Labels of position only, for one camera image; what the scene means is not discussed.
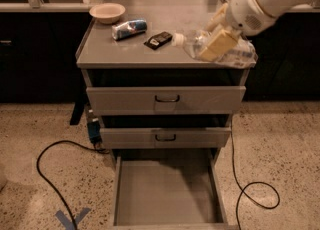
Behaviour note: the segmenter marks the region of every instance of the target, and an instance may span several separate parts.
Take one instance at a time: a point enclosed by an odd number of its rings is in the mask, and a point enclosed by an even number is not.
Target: speckled floor
[[[0,193],[0,229],[67,229],[56,217],[67,214],[57,195],[36,171],[36,159],[49,144],[70,139],[91,147],[85,117],[70,126],[73,105],[0,104],[0,163],[8,180]],[[266,181],[281,196],[275,210],[263,210],[243,197],[242,229],[320,229],[320,103],[243,102],[233,118],[235,166],[240,183]],[[50,149],[41,168],[61,190],[74,214],[90,209],[79,229],[107,229],[114,171],[109,155],[70,145]],[[229,223],[236,224],[239,196],[232,175],[231,139],[216,164]],[[270,188],[247,190],[265,205],[276,202]]]

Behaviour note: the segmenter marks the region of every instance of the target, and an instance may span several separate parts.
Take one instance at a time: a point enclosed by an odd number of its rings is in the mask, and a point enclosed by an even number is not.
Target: gray tabletop
[[[219,0],[113,0],[125,6],[120,22],[136,18],[147,21],[143,34],[115,41],[111,25],[98,21],[90,27],[83,40],[77,64],[80,68],[172,68],[213,67],[210,63],[190,58],[183,49],[170,43],[156,51],[143,43],[152,35],[167,31],[188,32],[203,29],[221,6]]]

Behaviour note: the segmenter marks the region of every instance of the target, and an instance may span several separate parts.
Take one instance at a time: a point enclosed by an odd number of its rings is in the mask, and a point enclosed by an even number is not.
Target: black cable
[[[247,184],[244,188],[240,185],[239,183],[239,180],[238,180],[238,177],[237,177],[237,174],[236,174],[236,167],[235,167],[235,160],[234,160],[234,139],[233,139],[233,128],[232,128],[232,121],[231,121],[231,143],[232,143],[232,170],[233,170],[233,176],[234,176],[234,179],[239,187],[239,189],[241,190],[241,193],[238,197],[238,200],[237,200],[237,205],[236,205],[236,218],[237,218],[237,223],[239,225],[239,230],[241,230],[241,225],[240,225],[240,220],[239,220],[239,203],[240,203],[240,200],[241,200],[241,197],[242,195],[244,194],[247,198],[249,198],[255,205],[263,208],[263,209],[266,209],[266,210],[273,210],[275,208],[277,208],[280,204],[280,195],[278,193],[278,191],[270,184],[266,183],[266,182],[263,182],[263,181],[255,181],[255,182],[250,182],[249,184]],[[265,186],[268,186],[270,187],[274,192],[275,194],[277,195],[277,203],[273,206],[265,206],[259,202],[257,202],[255,199],[253,199],[250,195],[248,195],[245,190],[249,187],[249,186],[252,186],[252,185],[265,185]]]
[[[41,158],[42,156],[45,154],[46,151],[48,151],[51,147],[54,147],[56,145],[59,145],[59,144],[62,144],[62,143],[69,143],[69,144],[72,144],[72,145],[75,145],[75,146],[78,146],[82,149],[85,149],[87,151],[91,151],[91,152],[102,152],[104,151],[105,149],[92,149],[92,148],[88,148],[88,147],[85,147],[85,146],[82,146],[74,141],[70,141],[70,140],[60,140],[60,141],[57,141],[57,142],[54,142],[52,143],[51,145],[47,146],[42,152],[41,154],[39,155],[38,159],[37,159],[37,171],[39,173],[39,175],[52,187],[52,189],[58,194],[58,196],[60,197],[61,201],[63,202],[64,206],[66,207],[67,211],[68,211],[68,214],[71,218],[71,221],[72,221],[72,225],[74,227],[74,230],[78,230],[78,226],[77,226],[77,223],[76,223],[76,220],[75,218],[73,217],[72,215],[72,212],[71,212],[71,209],[68,205],[68,203],[66,202],[66,200],[64,199],[64,197],[62,196],[62,194],[60,193],[60,191],[58,190],[58,188],[55,187],[55,185],[41,172],[40,170],[40,161],[41,161]]]

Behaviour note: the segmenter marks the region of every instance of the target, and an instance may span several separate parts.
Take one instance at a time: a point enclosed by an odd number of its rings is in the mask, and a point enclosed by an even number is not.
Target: silver can
[[[116,41],[147,31],[145,19],[134,19],[112,25],[112,37]]]

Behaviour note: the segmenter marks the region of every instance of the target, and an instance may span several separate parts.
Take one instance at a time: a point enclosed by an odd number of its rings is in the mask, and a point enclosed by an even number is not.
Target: drawer
[[[226,222],[212,153],[120,150],[108,229],[236,229]]]
[[[96,115],[230,114],[244,93],[244,86],[87,88]]]
[[[231,130],[226,128],[101,128],[104,147],[204,148],[224,147]]]

